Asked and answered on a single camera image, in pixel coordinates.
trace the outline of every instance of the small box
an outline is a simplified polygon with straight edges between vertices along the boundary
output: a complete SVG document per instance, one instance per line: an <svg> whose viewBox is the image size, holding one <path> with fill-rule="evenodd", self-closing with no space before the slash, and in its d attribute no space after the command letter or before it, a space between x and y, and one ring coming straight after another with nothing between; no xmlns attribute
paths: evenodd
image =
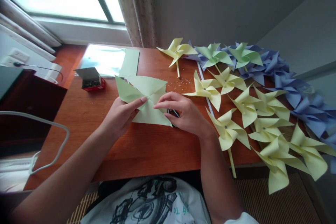
<svg viewBox="0 0 336 224"><path fill-rule="evenodd" d="M75 69L75 71L82 78L82 89L85 91L105 89L105 80L99 75L96 68L82 68Z"/></svg>

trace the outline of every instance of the person's right hand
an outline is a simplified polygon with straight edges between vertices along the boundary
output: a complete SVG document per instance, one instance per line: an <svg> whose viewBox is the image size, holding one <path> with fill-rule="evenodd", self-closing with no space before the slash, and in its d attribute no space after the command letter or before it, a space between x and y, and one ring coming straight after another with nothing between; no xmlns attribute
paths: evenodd
<svg viewBox="0 0 336 224"><path fill-rule="evenodd" d="M178 93L169 92L161 96L154 109L178 110L180 117L165 113L169 121L181 130L188 131L204 139L216 134L211 124L202 116L193 102Z"/></svg>

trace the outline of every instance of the window sill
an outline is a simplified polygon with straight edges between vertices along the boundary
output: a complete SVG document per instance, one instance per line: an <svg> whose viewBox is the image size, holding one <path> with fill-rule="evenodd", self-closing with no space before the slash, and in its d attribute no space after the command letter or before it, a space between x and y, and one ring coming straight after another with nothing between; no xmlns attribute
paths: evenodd
<svg viewBox="0 0 336 224"><path fill-rule="evenodd" d="M55 34L65 44L87 45L89 43L132 46L125 26L65 20L51 17L32 18Z"/></svg>

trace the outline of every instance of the window frame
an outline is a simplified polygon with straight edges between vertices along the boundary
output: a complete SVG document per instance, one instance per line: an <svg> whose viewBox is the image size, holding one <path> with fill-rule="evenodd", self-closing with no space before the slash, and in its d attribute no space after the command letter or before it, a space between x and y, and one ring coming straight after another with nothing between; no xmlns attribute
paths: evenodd
<svg viewBox="0 0 336 224"><path fill-rule="evenodd" d="M15 3L21 10L26 12L29 16L36 16L36 17L46 17L46 18L55 18L55 19L65 19L65 20L74 20L74 21L84 21L84 22L90 22L90 23L103 23L103 24L110 24L110 25L122 25L126 26L125 23L122 22L115 22L111 16L111 13L107 7L107 4L105 0L98 0L100 7L102 8L107 21L104 20L98 20L98 19L88 19L84 17L70 17L70 16L63 16L63 15L55 15L55 14L45 14L45 13L36 13L36 12L29 12L26 11L20 4L18 4L15 0L11 0L13 3Z"/></svg>

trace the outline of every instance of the power outlet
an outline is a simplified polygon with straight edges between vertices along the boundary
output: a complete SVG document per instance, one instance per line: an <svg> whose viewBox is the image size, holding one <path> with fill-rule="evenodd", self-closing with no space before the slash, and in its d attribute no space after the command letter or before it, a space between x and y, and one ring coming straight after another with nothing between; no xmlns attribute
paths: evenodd
<svg viewBox="0 0 336 224"><path fill-rule="evenodd" d="M20 51L17 48L13 48L9 55L17 60L20 60L23 63L26 63L30 58L28 54Z"/></svg>
<svg viewBox="0 0 336 224"><path fill-rule="evenodd" d="M0 64L6 67L14 67L14 62L19 62L19 63L24 64L22 61L17 60L11 56L4 57L3 60L0 62Z"/></svg>

